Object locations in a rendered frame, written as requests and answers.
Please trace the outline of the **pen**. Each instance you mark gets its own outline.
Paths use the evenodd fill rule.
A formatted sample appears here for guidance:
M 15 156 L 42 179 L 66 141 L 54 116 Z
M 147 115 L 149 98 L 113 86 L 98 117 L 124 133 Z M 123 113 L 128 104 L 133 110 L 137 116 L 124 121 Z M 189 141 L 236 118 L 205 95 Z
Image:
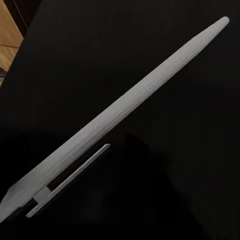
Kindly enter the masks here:
M 196 57 L 227 26 L 229 21 L 229 17 L 222 17 L 203 32 L 189 39 L 182 48 L 179 48 L 168 59 L 165 59 L 163 63 L 146 75 L 137 85 L 125 92 L 119 99 L 109 105 L 106 110 L 101 112 L 9 188 L 0 203 L 0 223 L 18 207 L 24 207 L 25 204 L 34 198 L 38 204 L 26 215 L 28 218 L 32 217 L 70 181 L 76 178 L 82 170 L 97 159 L 110 144 L 105 144 L 63 183 L 56 187 L 54 191 L 51 191 L 48 185 L 53 180 L 102 139 L 111 129 L 115 128 L 174 74 L 177 74 L 182 67 Z

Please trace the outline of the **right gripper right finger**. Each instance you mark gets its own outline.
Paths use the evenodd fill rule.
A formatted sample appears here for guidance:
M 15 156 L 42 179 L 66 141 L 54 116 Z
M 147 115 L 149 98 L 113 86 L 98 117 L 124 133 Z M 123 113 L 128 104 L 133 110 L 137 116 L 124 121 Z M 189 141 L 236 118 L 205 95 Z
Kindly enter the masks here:
M 129 240 L 210 240 L 145 142 L 125 138 Z M 156 223 L 145 220 L 137 167 Z

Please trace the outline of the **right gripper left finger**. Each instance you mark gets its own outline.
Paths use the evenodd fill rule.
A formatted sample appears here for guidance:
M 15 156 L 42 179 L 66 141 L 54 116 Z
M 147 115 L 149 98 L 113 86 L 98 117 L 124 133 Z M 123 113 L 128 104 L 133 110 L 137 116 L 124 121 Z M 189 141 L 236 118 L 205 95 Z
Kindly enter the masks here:
M 0 141 L 0 203 L 30 152 L 26 133 Z

